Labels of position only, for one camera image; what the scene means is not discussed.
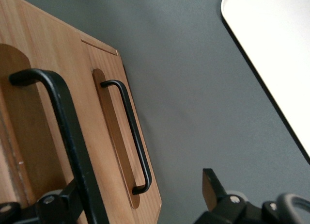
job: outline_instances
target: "black metal handle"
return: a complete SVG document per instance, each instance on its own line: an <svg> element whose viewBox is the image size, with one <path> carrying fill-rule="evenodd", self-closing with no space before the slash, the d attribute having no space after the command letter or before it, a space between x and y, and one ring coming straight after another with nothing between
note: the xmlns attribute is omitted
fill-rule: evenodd
<svg viewBox="0 0 310 224"><path fill-rule="evenodd" d="M148 191L148 189L150 188L150 185L152 183L152 175L151 175L149 164L148 164L146 156L145 156L144 148L142 145L142 140L141 140L141 137L139 134L137 122L135 119L134 112L132 110L132 106L130 103L130 99L129 99L129 95L128 95L128 91L126 89L126 86L119 80L104 81L104 82L101 82L100 85L101 85L101 87L108 87L111 85L116 85L117 88L119 89L120 93L121 93L121 97L123 100L124 108L125 108L127 119L128 119L129 126L130 126L130 130L131 130L134 142L135 142L139 161L140 161L142 171L143 171L143 175L144 175L144 179L145 179L145 185L134 187L132 190L132 193L134 195L144 193L144 192Z"/></svg>
<svg viewBox="0 0 310 224"><path fill-rule="evenodd" d="M41 82L49 94L78 193L90 224L108 224L107 213L93 172L69 89L53 71L27 69L11 74L12 85Z"/></svg>

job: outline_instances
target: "screw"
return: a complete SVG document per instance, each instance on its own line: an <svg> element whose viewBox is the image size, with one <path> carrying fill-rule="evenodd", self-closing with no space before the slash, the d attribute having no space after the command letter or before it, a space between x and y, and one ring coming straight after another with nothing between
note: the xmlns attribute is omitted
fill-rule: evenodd
<svg viewBox="0 0 310 224"><path fill-rule="evenodd" d="M6 205L0 208L0 213L5 213L6 211L9 211L12 208L11 205Z"/></svg>
<svg viewBox="0 0 310 224"><path fill-rule="evenodd" d="M230 196L230 199L235 204L240 202L240 199L237 196Z"/></svg>
<svg viewBox="0 0 310 224"><path fill-rule="evenodd" d="M55 200L55 198L53 196L48 196L43 200L44 204L49 204L51 202L53 202Z"/></svg>
<svg viewBox="0 0 310 224"><path fill-rule="evenodd" d="M276 210L277 210L277 205L276 205L276 203L271 203L271 204L270 204L270 207L272 208L273 211L276 211Z"/></svg>

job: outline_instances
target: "wood grain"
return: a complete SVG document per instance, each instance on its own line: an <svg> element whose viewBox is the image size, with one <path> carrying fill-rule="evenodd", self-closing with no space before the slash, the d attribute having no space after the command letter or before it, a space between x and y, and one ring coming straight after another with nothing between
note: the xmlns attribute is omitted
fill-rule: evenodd
<svg viewBox="0 0 310 224"><path fill-rule="evenodd" d="M133 111L135 114L135 118L137 121L141 139L142 139L142 144L145 150L147 160L150 165L152 178L153 178L150 189L146 193L140 194L139 207L137 209L131 209L131 212L134 216L134 220L135 220L134 223L155 224L157 223L157 219L158 219L159 212L161 209L161 199L160 199L156 179L153 173L153 169L150 163L151 161L148 156L147 149L146 149L142 130L139 124L138 116L135 110L135 106L133 105L134 102L133 102L131 92L128 86L128 81L126 79L125 70L124 70L121 58L119 55L115 56L115 55L106 53L102 50L99 50L87 44L84 44L83 48L84 48L84 54L88 55L88 58L89 58L88 63L89 63L90 71L93 71L94 68L99 68L101 71L104 72L106 80L111 80L111 79L120 80L127 87L128 94L130 97L130 102L133 107ZM143 185L145 183L144 176L143 176L143 172L142 172L142 169L139 163L139 158L136 152L136 147L133 142L133 138L132 138L129 123L126 117L126 113L124 110L122 98L116 87L111 86L108 88L108 90L109 90L110 97L111 97L113 107L114 107L114 111L117 117L117 122L121 130L123 142L126 147L126 152L129 157L130 165L134 173L135 181L138 186Z"/></svg>
<svg viewBox="0 0 310 224"><path fill-rule="evenodd" d="M154 179L148 192L140 195L139 207L132 208L93 82L92 70L100 68L104 71L107 79L121 80L128 88L122 61L117 51L25 1L0 0L0 7L0 44L15 47L28 57L32 67L55 71L66 81L110 223L156 223L161 200L154 173L151 169ZM66 183L69 183L73 176L53 108L43 85L38 83L36 87L61 165L60 174L64 176ZM109 92L135 182L137 185L142 185L144 184L143 173L130 128L126 122L124 108L122 105L119 107L120 95L113 88L109 88ZM2 109L1 115L4 117L3 119L8 116L2 112ZM139 122L137 124L143 138ZM5 148L8 141L2 136L0 138L3 148ZM150 161L143 139L142 142L147 159ZM22 194L20 187L12 180L12 177L9 174L8 186L14 190L12 197L21 199L22 196L18 197L19 193ZM85 223L85 217L82 218L81 223Z"/></svg>
<svg viewBox="0 0 310 224"><path fill-rule="evenodd" d="M123 142L122 133L117 122L117 117L114 111L112 99L108 88L102 88L101 82L106 81L106 77L102 70L93 70L93 80L96 86L98 97L100 100L102 113L105 117L108 131L115 148L116 155L119 161L119 167L122 171L124 184L127 189L127 195L129 197L132 208L138 208L140 204L140 196L133 195L132 190L136 187L134 175L131 170L129 158L126 152L126 148Z"/></svg>
<svg viewBox="0 0 310 224"><path fill-rule="evenodd" d="M65 187L45 113L36 86L16 87L9 83L9 75L30 68L28 58L16 48L0 44L0 90L6 116L5 128L9 146L5 155L14 155L16 170L23 184L29 204L44 193Z"/></svg>

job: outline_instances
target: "gray backdrop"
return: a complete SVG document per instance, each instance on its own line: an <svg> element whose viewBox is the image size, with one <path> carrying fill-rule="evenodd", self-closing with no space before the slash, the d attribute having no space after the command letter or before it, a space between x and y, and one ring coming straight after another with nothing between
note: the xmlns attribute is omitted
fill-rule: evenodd
<svg viewBox="0 0 310 224"><path fill-rule="evenodd" d="M202 169L260 206L310 197L310 167L225 29L221 0L27 0L118 49L162 197L159 224L206 210Z"/></svg>

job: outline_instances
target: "cabinet door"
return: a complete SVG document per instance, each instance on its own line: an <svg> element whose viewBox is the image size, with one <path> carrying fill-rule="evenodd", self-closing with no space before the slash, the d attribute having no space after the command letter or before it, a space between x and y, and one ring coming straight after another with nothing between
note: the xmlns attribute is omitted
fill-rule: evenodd
<svg viewBox="0 0 310 224"><path fill-rule="evenodd" d="M83 44L83 49L84 49L84 55L87 55L87 58L89 59L87 62L89 70L93 71L94 69L100 69L104 73L106 80L119 80L123 82L129 93L130 102L131 104L133 104L133 99L132 99L129 85L126 79L125 70L124 70L119 54L105 52L98 47L94 47L90 44L87 44L86 41ZM142 173L139 158L137 155L137 150L136 150L136 147L133 141L132 133L130 131L130 126L129 126L126 113L124 110L124 105L122 102L121 95L116 87L111 86L108 89L109 89L109 94L110 94L110 98L112 101L112 105L114 107L114 111L116 114L118 126L121 132L120 136L122 138L122 141L124 142L124 146L126 147L126 152L128 154L128 158L129 158L130 166L131 166L131 169L134 175L135 183L137 186L141 186L145 183L145 180L144 180L144 176ZM133 111L134 111L135 119L138 124L142 144L144 147L144 151L146 153L146 158L150 165L153 181L151 183L149 190L139 195L140 201L139 201L139 207L137 208L132 208L132 206L128 203L128 197L130 196L130 194L128 194L128 191L126 191L124 182L122 182L119 185L115 183L113 186L118 186L119 189L122 189L127 193L126 196L119 197L120 200L118 201L118 203L127 204L126 209L131 210L135 218L134 223L140 223L140 224L156 223L158 216L159 216L160 208L161 208L161 199L160 199L158 187L156 184L156 179L155 179L152 167L151 167L150 159L147 154L145 141L143 138L140 125L139 125L139 121L138 121L138 117L137 117L137 113L135 111L134 105L133 105Z"/></svg>
<svg viewBox="0 0 310 224"><path fill-rule="evenodd" d="M55 71L66 81L110 223L156 223L161 201L153 171L151 170L154 179L149 191L140 195L139 207L132 208L92 77L92 69L100 68L108 79L121 80L128 87L117 51L23 0L0 0L0 7L0 44L12 46L22 52L28 58L30 67ZM58 158L53 162L54 167L59 168L56 171L61 174L59 177L63 178L63 183L69 183L73 175L50 99L43 85L36 84L34 87L37 98L42 103L40 113L44 114L47 122L44 132L49 132L47 135L52 141L46 151L49 152L47 157L54 155ZM137 185L143 184L129 126L124 122L126 117L123 105L119 94L113 88L109 90L135 182ZM12 120L8 116L9 106L2 99L2 93L3 88L0 87L0 159L5 159L0 161L0 191L9 191L10 195L2 196L0 193L0 202L14 200L27 206L33 204L41 193L48 192L49 188L43 186L40 194L33 192L31 197L28 196L29 191L35 190L32 182L24 183L26 180L32 181L29 175L31 172L25 165L25 157L31 154L21 155L20 159L13 157L15 150L21 148L23 138L19 136L20 140L15 141L18 131L14 126L11 127L10 134L6 131ZM15 148L10 147L12 142L15 143ZM41 147L42 144L37 144L34 148ZM32 160L32 163L38 168L41 166L36 160ZM52 174L41 173L38 182L48 184L53 179Z"/></svg>

